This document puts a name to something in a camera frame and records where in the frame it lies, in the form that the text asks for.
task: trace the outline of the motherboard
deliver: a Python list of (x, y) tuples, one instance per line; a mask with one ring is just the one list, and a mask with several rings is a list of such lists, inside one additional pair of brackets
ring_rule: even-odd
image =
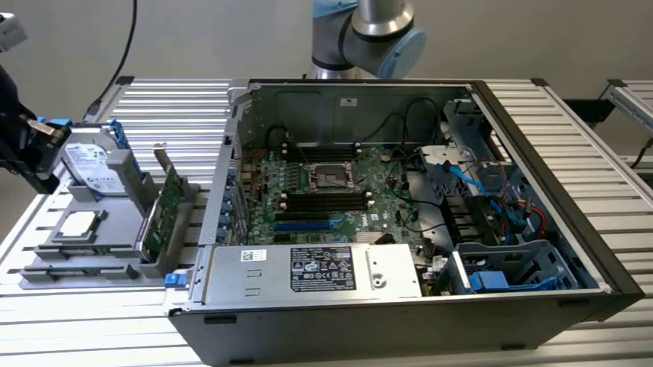
[(383, 241), (420, 246), (420, 232), (405, 228), (419, 225), (400, 158), (381, 147), (361, 149), (345, 162), (316, 162), (310, 151), (304, 154), (288, 159), (269, 151), (244, 162), (249, 244), (375, 243), (387, 236)]

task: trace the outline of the white wall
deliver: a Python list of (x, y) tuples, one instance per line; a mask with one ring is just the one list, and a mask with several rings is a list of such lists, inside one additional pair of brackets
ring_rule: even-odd
[[(429, 36), (413, 77), (543, 77), (563, 96), (606, 79), (653, 79), (652, 0), (413, 0)], [(123, 73), (162, 78), (300, 76), (310, 65), (310, 0), (141, 0)], [(79, 119), (123, 51), (130, 0), (0, 0), (30, 39), (0, 63), (39, 114)], [(602, 128), (623, 153), (628, 122)]]

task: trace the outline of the metal rail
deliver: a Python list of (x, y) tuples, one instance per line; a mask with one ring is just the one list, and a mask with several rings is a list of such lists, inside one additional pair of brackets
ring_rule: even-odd
[[(209, 189), (228, 118), (228, 83), (137, 80), (119, 91), (113, 115), (123, 122), (137, 158), (156, 178), (164, 178), (164, 172), (152, 147), (168, 142), (176, 166)], [(653, 365), (653, 207), (648, 192), (549, 88), (529, 80), (488, 83), (648, 299), (604, 323), (576, 325), (537, 350), (321, 362), (312, 364), (316, 367)], [(196, 225), (202, 222), (208, 195), (202, 193), (197, 202)], [(19, 288), (15, 270), (33, 261), (33, 247), (47, 238), (70, 199), (66, 190), (39, 196), (0, 245), (0, 258), (7, 253), (0, 264), (0, 365), (202, 365), (164, 313), (162, 304), (182, 301), (185, 291)], [(185, 264), (194, 262), (198, 238), (194, 226), (182, 254)]]

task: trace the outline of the power supply label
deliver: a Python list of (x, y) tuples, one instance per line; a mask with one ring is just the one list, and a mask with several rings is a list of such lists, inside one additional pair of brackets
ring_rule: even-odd
[(296, 292), (357, 290), (352, 247), (292, 248), (290, 267)]

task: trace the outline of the white sticker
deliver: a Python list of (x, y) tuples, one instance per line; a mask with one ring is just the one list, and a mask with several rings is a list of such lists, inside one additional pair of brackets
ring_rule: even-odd
[(357, 107), (358, 106), (358, 98), (341, 98), (340, 105), (342, 107)]
[(268, 260), (268, 250), (245, 250), (241, 252), (241, 261)]
[(87, 186), (99, 193), (125, 193), (119, 174), (106, 166), (106, 151), (95, 144), (71, 143), (66, 152), (73, 169)]

